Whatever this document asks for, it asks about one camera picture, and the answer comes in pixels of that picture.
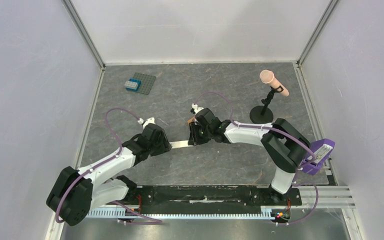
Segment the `white remote control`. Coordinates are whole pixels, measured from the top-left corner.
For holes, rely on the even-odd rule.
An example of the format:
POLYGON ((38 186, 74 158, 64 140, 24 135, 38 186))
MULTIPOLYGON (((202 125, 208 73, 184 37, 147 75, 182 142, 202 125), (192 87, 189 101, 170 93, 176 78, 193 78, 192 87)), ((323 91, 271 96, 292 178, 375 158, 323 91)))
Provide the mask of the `white remote control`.
POLYGON ((188 140, 172 141, 172 142, 170 142, 170 144, 171 144, 171 147, 173 149, 180 149, 180 148, 190 147, 188 140))

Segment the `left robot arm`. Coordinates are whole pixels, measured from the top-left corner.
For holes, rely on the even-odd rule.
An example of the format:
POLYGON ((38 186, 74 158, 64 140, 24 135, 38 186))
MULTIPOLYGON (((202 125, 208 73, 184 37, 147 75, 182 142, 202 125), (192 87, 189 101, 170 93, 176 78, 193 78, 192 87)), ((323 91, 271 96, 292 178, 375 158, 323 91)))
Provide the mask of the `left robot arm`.
POLYGON ((46 205, 55 212, 57 223, 74 226, 91 210, 105 204, 114 201, 132 204, 137 198, 135 185, 127 178, 116 175, 148 157, 167 153, 171 149, 164 129, 149 123, 142 133, 122 143, 107 157, 79 169, 65 167, 59 173, 46 205))

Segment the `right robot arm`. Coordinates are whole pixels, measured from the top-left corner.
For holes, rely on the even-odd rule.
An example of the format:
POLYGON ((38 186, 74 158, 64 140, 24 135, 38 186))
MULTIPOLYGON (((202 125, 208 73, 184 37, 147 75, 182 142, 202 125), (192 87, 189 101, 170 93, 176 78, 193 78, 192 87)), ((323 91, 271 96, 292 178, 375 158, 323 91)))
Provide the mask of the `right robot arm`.
POLYGON ((250 144, 264 147, 276 166, 270 183, 269 199, 282 204, 289 198, 294 177, 307 154, 313 155, 310 142, 288 121, 248 124, 226 119, 221 121, 209 108, 192 104, 194 118, 189 123, 190 145, 214 140, 225 144, 250 144))

